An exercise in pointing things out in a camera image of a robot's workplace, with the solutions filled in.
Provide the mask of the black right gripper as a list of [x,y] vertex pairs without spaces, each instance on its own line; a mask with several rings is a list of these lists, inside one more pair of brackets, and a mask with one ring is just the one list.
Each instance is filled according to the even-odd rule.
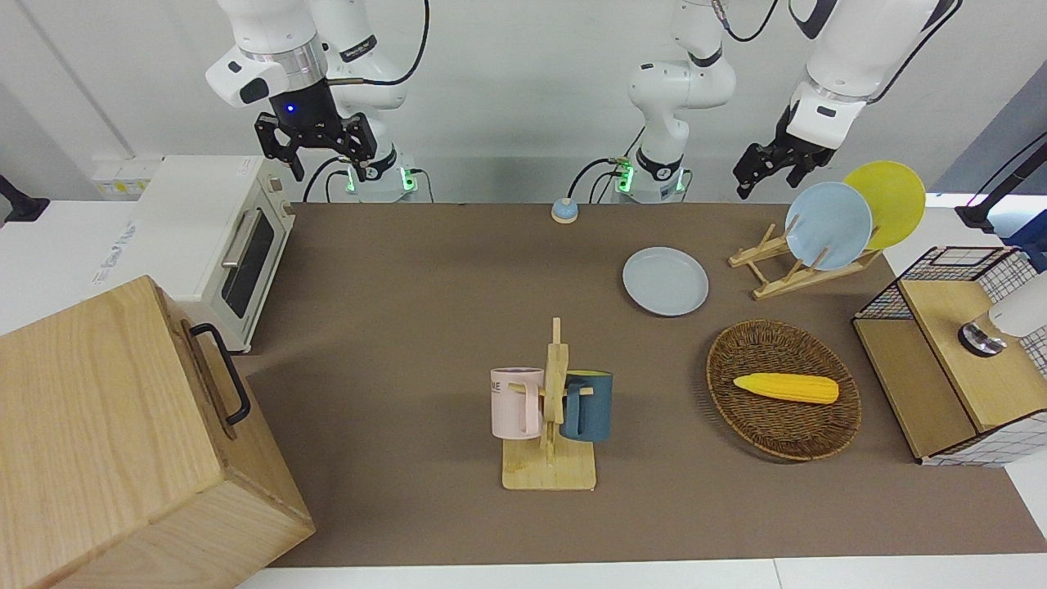
[[[338,156],[351,164],[359,182],[370,182],[367,168],[376,157],[378,139],[366,113],[338,115],[328,80],[273,96],[272,113],[259,113],[254,129],[262,153],[279,160],[302,182],[304,168],[299,149],[338,149]],[[290,137],[281,144],[277,131]]]

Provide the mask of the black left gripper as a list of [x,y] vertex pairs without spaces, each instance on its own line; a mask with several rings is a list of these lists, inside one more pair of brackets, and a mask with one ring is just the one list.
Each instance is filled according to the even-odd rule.
[[836,149],[824,146],[809,138],[798,119],[800,103],[792,103],[775,124],[775,136],[771,144],[751,144],[733,168],[740,199],[749,198],[757,183],[775,174],[779,165],[790,165],[786,182],[793,189],[800,186],[807,175],[830,163]]

